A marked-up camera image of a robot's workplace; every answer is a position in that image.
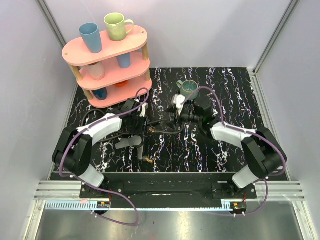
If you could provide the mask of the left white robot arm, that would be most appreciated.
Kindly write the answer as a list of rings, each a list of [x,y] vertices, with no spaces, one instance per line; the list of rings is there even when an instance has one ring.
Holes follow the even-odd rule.
[[[124,130],[116,149],[135,147],[139,160],[145,161],[144,135],[147,128],[148,103],[128,99],[125,104],[102,118],[78,128],[66,127],[52,155],[52,162],[91,185],[90,192],[97,198],[108,193],[103,174],[91,165],[92,148],[105,137]]]

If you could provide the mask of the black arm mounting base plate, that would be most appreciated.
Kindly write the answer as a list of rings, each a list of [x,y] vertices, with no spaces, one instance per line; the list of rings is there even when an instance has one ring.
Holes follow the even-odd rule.
[[[141,210],[218,208],[222,200],[255,200],[255,187],[250,184],[237,190],[231,182],[233,175],[227,172],[111,172],[104,174],[102,188],[113,191],[112,195],[86,185],[79,195],[89,199],[110,198],[110,206],[118,209],[130,206],[119,196],[123,194]]]

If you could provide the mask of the black faucet fitting brass ends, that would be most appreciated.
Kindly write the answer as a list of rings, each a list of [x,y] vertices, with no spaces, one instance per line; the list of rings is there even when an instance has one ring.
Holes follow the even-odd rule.
[[[145,155],[144,147],[145,140],[148,137],[148,129],[139,130],[136,132],[121,132],[118,131],[121,139],[115,144],[115,148],[123,149],[133,147],[137,149],[137,158],[139,161],[152,164],[154,162],[150,156]]]

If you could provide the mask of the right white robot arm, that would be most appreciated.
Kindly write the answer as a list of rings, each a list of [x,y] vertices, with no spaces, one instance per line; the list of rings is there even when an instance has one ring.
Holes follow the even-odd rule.
[[[171,114],[175,124],[194,123],[207,138],[242,149],[246,166],[233,175],[231,183],[227,185],[228,195],[232,198],[239,198],[248,185],[275,175],[279,167],[286,166],[286,154],[266,127],[254,130],[223,123],[208,106],[203,108],[195,105],[191,110],[183,105],[172,104],[165,111]]]

